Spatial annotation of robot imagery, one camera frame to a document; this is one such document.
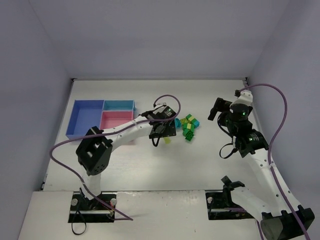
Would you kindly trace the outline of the lime green lego brick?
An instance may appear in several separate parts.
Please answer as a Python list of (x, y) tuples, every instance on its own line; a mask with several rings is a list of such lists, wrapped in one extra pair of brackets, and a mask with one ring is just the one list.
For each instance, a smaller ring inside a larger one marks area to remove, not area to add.
[(170, 144), (171, 143), (171, 138), (170, 137), (164, 137), (163, 138), (165, 144)]

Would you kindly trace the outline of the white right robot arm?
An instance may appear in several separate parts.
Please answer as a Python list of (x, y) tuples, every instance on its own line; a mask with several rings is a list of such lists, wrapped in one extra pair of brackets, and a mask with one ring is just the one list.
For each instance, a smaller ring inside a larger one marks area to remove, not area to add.
[(315, 219), (311, 208), (305, 208), (294, 197), (282, 178), (261, 132), (249, 121), (253, 110), (250, 91), (237, 91), (235, 101), (218, 97), (208, 120), (217, 120), (218, 127), (231, 138), (232, 153), (239, 153), (253, 170), (267, 199), (254, 195), (241, 181), (222, 178), (226, 204), (242, 207), (257, 221), (258, 229), (267, 240), (291, 240), (305, 236)]

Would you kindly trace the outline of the teal green lego stack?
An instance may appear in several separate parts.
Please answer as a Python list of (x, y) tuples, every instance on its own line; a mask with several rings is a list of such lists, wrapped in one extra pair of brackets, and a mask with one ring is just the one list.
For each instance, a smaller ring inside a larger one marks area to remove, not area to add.
[(180, 121), (179, 118), (175, 118), (175, 119), (174, 119), (174, 124), (175, 124), (175, 128), (176, 128), (176, 129), (180, 129), (181, 126), (182, 126), (182, 123), (181, 123), (181, 121)]

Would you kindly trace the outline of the green yellow teal lego cluster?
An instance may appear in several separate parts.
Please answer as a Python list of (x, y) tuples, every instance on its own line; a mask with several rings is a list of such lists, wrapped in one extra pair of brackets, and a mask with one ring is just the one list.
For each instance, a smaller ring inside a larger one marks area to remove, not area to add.
[(195, 130), (200, 126), (200, 122), (192, 114), (188, 114), (180, 120), (182, 136), (188, 142), (191, 142), (195, 136)]

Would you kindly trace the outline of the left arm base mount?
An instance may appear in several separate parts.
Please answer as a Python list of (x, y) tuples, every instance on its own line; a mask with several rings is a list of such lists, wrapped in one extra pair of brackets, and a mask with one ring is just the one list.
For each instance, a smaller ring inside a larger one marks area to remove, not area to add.
[(113, 223), (114, 215), (96, 199), (88, 200), (79, 191), (73, 192), (68, 223)]

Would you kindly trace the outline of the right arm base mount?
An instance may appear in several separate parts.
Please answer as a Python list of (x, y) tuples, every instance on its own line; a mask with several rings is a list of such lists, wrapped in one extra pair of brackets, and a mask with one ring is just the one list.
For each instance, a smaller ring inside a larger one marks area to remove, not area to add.
[(207, 215), (210, 221), (253, 219), (241, 206), (228, 202), (223, 192), (205, 191)]

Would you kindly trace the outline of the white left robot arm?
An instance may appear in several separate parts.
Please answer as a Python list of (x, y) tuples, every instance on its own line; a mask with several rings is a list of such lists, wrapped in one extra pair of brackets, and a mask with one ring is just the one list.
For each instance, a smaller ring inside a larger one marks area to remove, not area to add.
[(103, 130), (91, 127), (75, 152), (84, 169), (81, 186), (84, 197), (92, 200), (101, 194), (101, 173), (109, 165), (113, 151), (142, 137), (148, 137), (152, 145), (157, 147), (161, 138), (176, 135), (176, 115), (164, 103), (117, 127)]

